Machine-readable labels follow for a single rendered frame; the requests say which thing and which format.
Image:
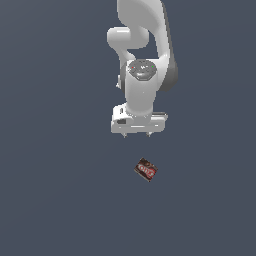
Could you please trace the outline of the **small red brown box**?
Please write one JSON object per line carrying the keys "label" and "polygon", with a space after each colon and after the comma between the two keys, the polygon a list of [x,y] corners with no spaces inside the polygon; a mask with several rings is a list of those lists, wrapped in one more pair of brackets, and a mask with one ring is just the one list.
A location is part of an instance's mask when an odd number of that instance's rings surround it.
{"label": "small red brown box", "polygon": [[146,181],[150,182],[157,173],[158,168],[145,158],[141,158],[135,166],[134,171]]}

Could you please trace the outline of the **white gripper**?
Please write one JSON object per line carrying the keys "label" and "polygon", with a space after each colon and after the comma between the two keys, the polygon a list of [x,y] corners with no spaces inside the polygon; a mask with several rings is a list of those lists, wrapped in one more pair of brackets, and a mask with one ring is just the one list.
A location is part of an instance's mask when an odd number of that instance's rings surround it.
{"label": "white gripper", "polygon": [[145,132],[147,137],[152,133],[162,132],[168,114],[165,112],[153,112],[147,117],[134,117],[126,113],[126,104],[117,105],[113,108],[111,120],[111,132],[123,134],[128,137],[129,133]]}

